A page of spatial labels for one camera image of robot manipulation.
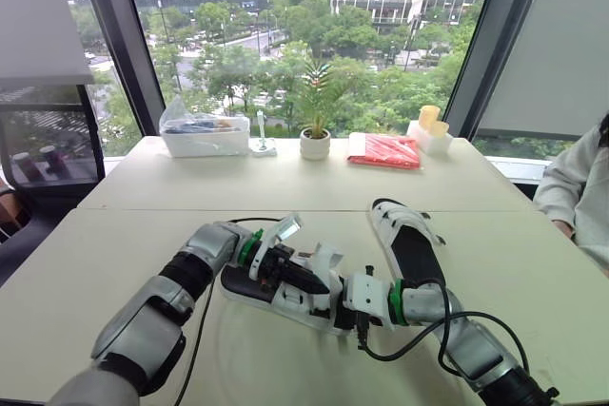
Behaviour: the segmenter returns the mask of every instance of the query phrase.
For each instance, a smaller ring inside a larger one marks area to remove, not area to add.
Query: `white sweater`
[[[609,269],[609,147],[596,126],[543,173],[533,202],[551,220],[569,223],[575,243]]]

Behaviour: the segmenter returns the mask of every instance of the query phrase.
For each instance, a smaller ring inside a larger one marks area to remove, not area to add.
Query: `green ring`
[[[396,321],[399,325],[408,325],[403,318],[402,309],[402,280],[396,280],[393,288],[389,292],[389,301],[393,305],[393,311],[396,315]]]
[[[237,263],[239,263],[241,266],[244,266],[244,263],[246,262],[247,254],[249,254],[251,247],[254,245],[255,242],[259,241],[260,238],[263,237],[263,233],[264,233],[264,230],[261,228],[256,233],[254,233],[249,240],[247,240],[246,244],[244,245],[244,248],[239,253],[239,257],[237,258]]]

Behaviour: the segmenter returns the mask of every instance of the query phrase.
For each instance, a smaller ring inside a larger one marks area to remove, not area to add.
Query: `white table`
[[[421,153],[422,169],[354,165],[347,140],[327,160],[301,158],[298,140],[278,140],[277,157],[173,159],[145,137],[81,208],[364,211],[382,196],[423,211],[526,211],[533,205],[464,139],[446,158]]]
[[[103,325],[200,224],[282,214],[72,211],[0,288],[0,397],[45,401],[85,368]],[[302,217],[304,228],[290,245],[305,250],[328,241],[345,253],[344,273],[372,263],[376,276],[389,278],[365,213],[305,212]],[[448,243],[438,252],[448,285],[468,309],[490,312],[512,326],[541,387],[556,385],[563,403],[609,397],[609,314],[602,311],[609,282],[592,262],[537,212],[438,212],[431,217]],[[322,335],[218,292],[186,406],[481,404],[460,380],[440,369],[432,338],[399,361],[380,363],[357,351],[354,338]],[[143,404],[167,405],[176,397],[204,299],[185,327],[189,344],[180,365]],[[393,352],[418,331],[389,334],[373,328],[371,345]]]

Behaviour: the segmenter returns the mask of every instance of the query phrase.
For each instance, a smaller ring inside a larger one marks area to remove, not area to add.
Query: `cable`
[[[281,219],[277,218],[241,218],[241,219],[232,219],[229,222],[239,223],[239,222],[250,222],[250,221],[271,221],[271,222],[279,222]]]
[[[175,403],[173,406],[180,406],[182,402],[182,398],[187,391],[188,383],[190,382],[190,376],[192,375],[192,370],[194,369],[194,362],[197,358],[197,353],[199,352],[199,345],[201,344],[201,335],[203,334],[203,324],[206,321],[207,310],[209,309],[209,304],[211,303],[211,294],[213,293],[213,284],[216,280],[212,280],[209,284],[209,294],[207,295],[206,307],[203,309],[203,314],[201,315],[201,320],[199,321],[199,329],[197,330],[197,338],[194,342],[194,348],[192,349],[192,356],[190,357],[190,363],[188,365],[187,376],[184,379],[184,383],[182,384],[182,389],[180,389],[180,393],[178,394]]]
[[[492,316],[492,315],[486,314],[486,313],[481,313],[478,311],[463,311],[460,313],[451,314],[448,319],[454,320],[454,319],[467,318],[467,317],[489,319],[489,320],[492,320],[493,322],[497,323],[501,328],[503,328],[503,330],[505,330],[507,332],[507,334],[512,338],[512,340],[514,340],[516,347],[518,347],[518,351],[519,351],[519,353],[521,355],[521,359],[522,359],[522,368],[524,369],[524,371],[527,374],[529,373],[529,361],[528,361],[528,358],[526,357],[526,353],[524,352],[524,347],[522,346],[521,341],[516,336],[516,333],[514,333],[514,331],[505,322],[503,322],[499,318],[496,318],[495,316]],[[367,344],[363,347],[363,349],[369,356],[371,356],[372,358],[379,360],[379,361],[397,360],[398,358],[404,356],[409,351],[414,349],[414,347],[417,344],[419,344],[427,335],[429,335],[431,332],[433,332],[434,330],[436,330],[438,327],[440,327],[443,324],[444,324],[444,318],[442,318],[440,320],[436,320],[434,323],[432,323],[431,325],[426,327],[422,332],[420,332],[417,336],[415,336],[410,341],[408,341],[408,343],[405,344],[405,346],[402,349],[395,352],[394,354],[390,354],[387,356],[376,354],[374,351],[372,351],[367,346]]]
[[[249,221],[271,221],[271,222],[278,222],[280,221],[280,219],[275,219],[275,218],[242,218],[242,219],[233,219],[232,221],[229,222],[233,222],[233,223],[239,223],[239,222],[249,222]],[[199,346],[201,344],[201,336],[203,335],[203,325],[205,324],[206,321],[206,316],[207,316],[207,310],[209,309],[209,304],[211,303],[211,294],[213,292],[213,284],[216,280],[212,280],[211,283],[209,284],[209,294],[207,295],[207,300],[206,300],[206,306],[203,309],[203,314],[201,315],[201,320],[199,321],[199,328],[197,330],[197,338],[194,342],[194,348],[192,349],[192,356],[190,357],[190,363],[188,364],[188,370],[187,370],[187,375],[184,379],[184,383],[182,384],[182,388],[180,389],[180,393],[178,394],[178,397],[175,400],[175,403],[173,403],[173,406],[180,406],[180,403],[182,402],[182,398],[184,398],[184,394],[187,392],[187,388],[188,388],[188,384],[190,383],[190,377],[192,376],[192,371],[194,370],[194,362],[197,358],[197,354],[199,353]]]
[[[440,287],[440,290],[442,292],[442,299],[443,299],[443,303],[444,303],[444,321],[449,320],[450,319],[450,301],[448,299],[448,292],[446,291],[446,286],[444,285],[444,283],[441,280],[438,280],[437,278],[429,278],[427,280],[422,280],[420,282],[417,282],[416,284],[414,284],[414,288],[419,288],[425,284],[436,284],[436,285],[438,285],[438,287]],[[447,371],[448,373],[450,373],[453,376],[460,377],[461,374],[457,370],[451,368],[444,362],[444,354],[446,353],[446,346],[448,345],[449,336],[450,336],[450,325],[444,325],[444,332],[442,334],[440,350],[438,351],[438,363],[444,369],[444,371]]]

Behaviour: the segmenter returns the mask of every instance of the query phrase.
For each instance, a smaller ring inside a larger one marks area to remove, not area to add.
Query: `window sill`
[[[543,171],[551,164],[551,161],[516,157],[486,156],[486,159],[514,184],[539,184],[543,177]]]

